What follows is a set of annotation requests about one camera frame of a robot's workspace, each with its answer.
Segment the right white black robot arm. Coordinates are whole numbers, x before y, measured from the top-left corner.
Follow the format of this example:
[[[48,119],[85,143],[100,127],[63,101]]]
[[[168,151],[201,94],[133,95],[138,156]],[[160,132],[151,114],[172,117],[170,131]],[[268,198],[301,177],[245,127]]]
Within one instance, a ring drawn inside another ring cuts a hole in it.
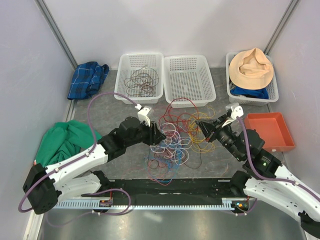
[[[238,161],[243,171],[231,178],[229,191],[235,197],[246,195],[286,213],[315,238],[320,237],[320,195],[298,179],[282,162],[264,150],[264,140],[245,127],[236,134],[226,114],[215,120],[196,120],[208,143],[219,141]]]

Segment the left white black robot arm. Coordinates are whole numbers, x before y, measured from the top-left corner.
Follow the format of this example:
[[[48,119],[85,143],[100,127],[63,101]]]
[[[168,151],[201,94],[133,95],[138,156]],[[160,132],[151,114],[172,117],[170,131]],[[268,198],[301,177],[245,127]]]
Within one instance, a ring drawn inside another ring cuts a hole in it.
[[[52,165],[33,165],[22,187],[25,193],[22,199],[28,200],[30,209],[41,215],[72,197],[95,194],[104,197],[110,191],[108,182],[94,173],[79,175],[124,155],[133,145],[155,146],[165,138],[154,121],[147,124],[136,117],[127,117],[119,127],[84,151]]]

